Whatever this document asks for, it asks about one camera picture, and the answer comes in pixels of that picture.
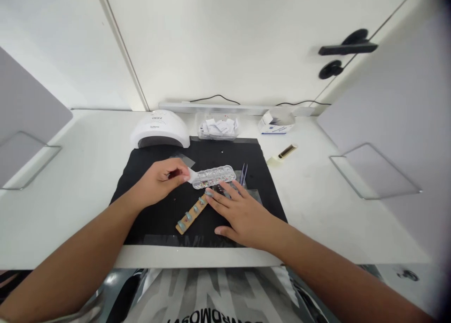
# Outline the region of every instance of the uv nail lamp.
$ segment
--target uv nail lamp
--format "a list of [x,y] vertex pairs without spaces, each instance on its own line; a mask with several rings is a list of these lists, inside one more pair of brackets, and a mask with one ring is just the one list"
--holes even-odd
[[136,149],[153,145],[175,145],[189,147],[188,128],[175,113],[158,109],[139,122],[130,136],[132,146]]

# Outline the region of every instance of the clear plastic case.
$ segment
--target clear plastic case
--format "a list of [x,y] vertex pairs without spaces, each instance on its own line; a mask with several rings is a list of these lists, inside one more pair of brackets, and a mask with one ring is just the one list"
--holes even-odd
[[198,171],[197,177],[192,184],[194,189],[202,189],[217,185],[219,181],[231,182],[235,179],[236,174],[233,168],[229,165],[226,165]]
[[[207,121],[210,123],[224,122],[228,129],[221,132],[220,129],[213,126],[210,131]],[[236,114],[221,113],[196,113],[195,122],[197,125],[197,135],[204,140],[227,140],[233,141],[240,133],[239,120]]]

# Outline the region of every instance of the hand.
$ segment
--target hand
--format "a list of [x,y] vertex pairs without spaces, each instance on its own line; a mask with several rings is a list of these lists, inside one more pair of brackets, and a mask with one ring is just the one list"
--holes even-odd
[[208,203],[232,225],[231,228],[217,227],[215,233],[244,246],[272,253],[288,224],[268,212],[237,181],[232,183],[240,193],[225,182],[219,183],[232,199],[211,188],[206,190],[207,195],[212,195],[207,196]]
[[181,159],[157,161],[128,193],[134,205],[142,210],[161,201],[188,180],[189,170]]

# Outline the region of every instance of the wooden stick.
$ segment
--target wooden stick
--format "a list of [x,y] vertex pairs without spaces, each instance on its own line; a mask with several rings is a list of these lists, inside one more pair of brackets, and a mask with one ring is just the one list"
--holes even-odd
[[[192,207],[191,209],[188,211],[188,213],[191,216],[191,221],[188,220],[188,216],[185,214],[185,216],[180,220],[184,225],[185,225],[185,231],[183,231],[179,224],[177,223],[177,225],[175,226],[175,229],[177,229],[179,231],[180,234],[184,234],[186,233],[186,231],[188,230],[189,226],[194,222],[194,220],[201,214],[201,212],[203,211],[203,209],[207,206],[208,202],[207,202],[207,195],[204,194],[202,195],[202,197],[200,197],[200,199],[203,200],[203,204],[200,202],[200,200],[198,200]],[[197,207],[197,209],[199,210],[197,213],[194,211],[194,206]]]

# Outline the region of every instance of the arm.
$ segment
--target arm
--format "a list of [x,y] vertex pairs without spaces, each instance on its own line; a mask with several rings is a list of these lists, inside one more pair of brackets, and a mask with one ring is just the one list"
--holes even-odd
[[[170,173],[176,176],[169,179]],[[188,179],[182,160],[155,162],[135,186],[47,257],[3,302],[0,317],[42,322],[80,310],[113,268],[140,211]]]
[[344,323],[432,322],[387,285],[339,254],[271,215],[236,181],[225,183],[228,199],[207,188],[209,204],[231,224],[215,232],[242,245],[266,250],[290,266]]

